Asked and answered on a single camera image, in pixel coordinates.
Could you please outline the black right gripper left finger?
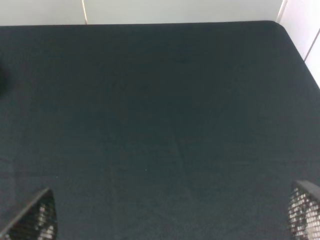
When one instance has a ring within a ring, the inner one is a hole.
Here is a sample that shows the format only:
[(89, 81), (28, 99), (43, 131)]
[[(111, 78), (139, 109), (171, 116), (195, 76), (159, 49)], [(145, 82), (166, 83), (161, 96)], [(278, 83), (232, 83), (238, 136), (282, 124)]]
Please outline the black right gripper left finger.
[(55, 240), (58, 219), (54, 193), (42, 188), (0, 215), (2, 240)]

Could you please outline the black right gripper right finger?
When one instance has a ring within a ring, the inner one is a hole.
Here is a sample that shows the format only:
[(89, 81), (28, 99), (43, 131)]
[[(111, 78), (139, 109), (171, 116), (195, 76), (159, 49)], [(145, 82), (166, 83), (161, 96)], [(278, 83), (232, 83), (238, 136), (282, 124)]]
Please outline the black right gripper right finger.
[(320, 238), (320, 187), (307, 180), (293, 184), (288, 204), (288, 228), (293, 240)]

